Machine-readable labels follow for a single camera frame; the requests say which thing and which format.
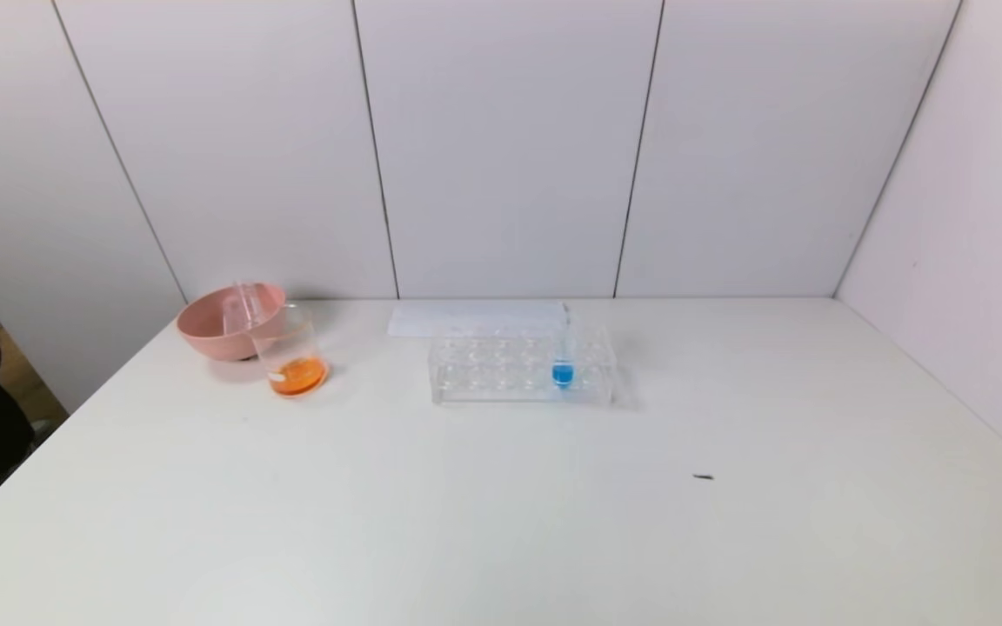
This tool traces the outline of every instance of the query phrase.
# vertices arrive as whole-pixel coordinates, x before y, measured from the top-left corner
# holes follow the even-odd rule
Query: pink bowl
[[[255,284],[267,318],[263,325],[254,327],[258,329],[274,324],[276,314],[286,302],[286,289],[267,282]],[[222,302],[233,296],[233,287],[214,290],[184,306],[175,318],[175,329],[180,332],[183,340],[208,360],[249,360],[258,354],[254,342],[245,333],[222,334]]]

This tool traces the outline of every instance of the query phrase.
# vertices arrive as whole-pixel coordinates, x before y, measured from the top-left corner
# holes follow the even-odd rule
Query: table surface
[[[571,301],[601,408],[434,406],[394,304],[300,400],[160,333],[0,489],[0,625],[1002,626],[1002,440],[846,305]]]

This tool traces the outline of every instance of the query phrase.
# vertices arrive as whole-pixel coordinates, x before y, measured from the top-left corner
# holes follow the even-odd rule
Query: floor
[[[51,420],[53,424],[63,424],[68,413],[45,387],[41,377],[36,376],[33,366],[25,360],[17,349],[15,341],[0,326],[0,348],[3,350],[3,365],[0,366],[0,385],[17,401],[30,423]]]

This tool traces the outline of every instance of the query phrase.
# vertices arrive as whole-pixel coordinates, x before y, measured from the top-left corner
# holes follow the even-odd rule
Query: white paper
[[[390,337],[470,336],[482,329],[553,330],[567,324],[561,301],[421,299],[400,301]]]

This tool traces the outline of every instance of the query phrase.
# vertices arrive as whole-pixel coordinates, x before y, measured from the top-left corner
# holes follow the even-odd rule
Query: blue liquid
[[[551,367],[551,379],[556,381],[556,387],[567,389],[574,380],[574,365],[569,361],[556,361]]]

